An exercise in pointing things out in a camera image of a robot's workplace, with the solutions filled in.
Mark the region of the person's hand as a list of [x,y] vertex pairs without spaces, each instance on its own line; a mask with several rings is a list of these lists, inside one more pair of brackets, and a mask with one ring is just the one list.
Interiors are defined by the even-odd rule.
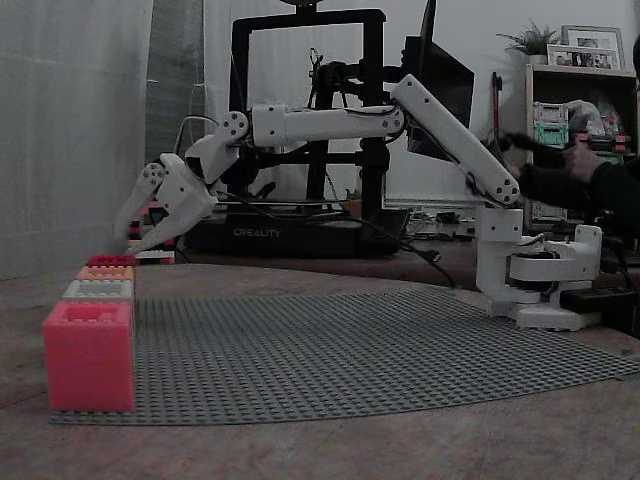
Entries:
[[565,167],[577,181],[588,185],[604,160],[584,142],[576,142],[563,152]]

